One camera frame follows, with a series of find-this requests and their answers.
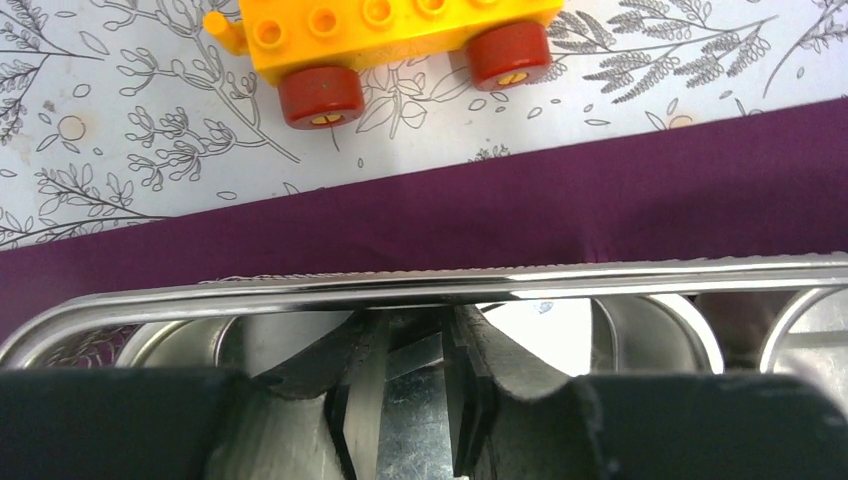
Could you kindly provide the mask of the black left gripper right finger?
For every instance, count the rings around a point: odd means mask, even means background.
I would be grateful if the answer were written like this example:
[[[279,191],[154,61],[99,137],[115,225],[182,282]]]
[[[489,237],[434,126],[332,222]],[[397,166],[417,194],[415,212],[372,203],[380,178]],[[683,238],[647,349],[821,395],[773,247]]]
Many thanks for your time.
[[[847,419],[790,375],[567,377],[441,312],[452,468],[472,479],[843,479]]]

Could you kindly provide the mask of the purple cloth wrap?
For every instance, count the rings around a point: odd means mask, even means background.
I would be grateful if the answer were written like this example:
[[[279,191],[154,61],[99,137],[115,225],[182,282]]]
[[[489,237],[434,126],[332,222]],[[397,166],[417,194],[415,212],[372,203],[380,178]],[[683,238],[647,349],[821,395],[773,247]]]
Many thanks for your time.
[[[85,294],[228,276],[842,252],[847,103],[502,157],[1,256],[1,333]]]

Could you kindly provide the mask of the perforated steel instrument tray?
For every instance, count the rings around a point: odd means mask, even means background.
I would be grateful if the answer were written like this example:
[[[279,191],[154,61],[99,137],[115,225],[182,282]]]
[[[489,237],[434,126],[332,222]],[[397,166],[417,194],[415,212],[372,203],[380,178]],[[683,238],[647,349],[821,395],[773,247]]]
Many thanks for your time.
[[[73,335],[130,324],[344,308],[387,318],[423,310],[435,314],[442,326],[444,308],[476,308],[481,302],[578,297],[651,301],[697,290],[831,287],[842,285],[846,278],[843,260],[774,257],[293,276],[84,296],[41,313],[16,331],[1,349],[1,377],[6,372],[59,368],[49,366],[48,360]],[[616,366],[611,373],[726,374],[700,321],[638,320],[630,322],[627,330],[637,338],[638,366]]]

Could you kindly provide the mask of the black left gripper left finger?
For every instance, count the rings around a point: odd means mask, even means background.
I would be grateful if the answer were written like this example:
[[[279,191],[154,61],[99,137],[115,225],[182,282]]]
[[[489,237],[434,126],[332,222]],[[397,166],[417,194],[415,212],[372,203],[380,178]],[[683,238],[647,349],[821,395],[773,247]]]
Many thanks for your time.
[[[151,324],[109,368],[1,377],[5,479],[372,479],[388,318]]]

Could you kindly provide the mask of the remaining steel instrument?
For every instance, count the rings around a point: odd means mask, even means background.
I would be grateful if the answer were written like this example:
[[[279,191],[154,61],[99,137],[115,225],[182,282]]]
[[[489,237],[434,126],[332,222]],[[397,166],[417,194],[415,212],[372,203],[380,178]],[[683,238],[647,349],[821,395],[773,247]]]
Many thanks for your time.
[[[433,313],[390,316],[368,384],[365,443],[354,454],[356,479],[453,479],[442,327]]]

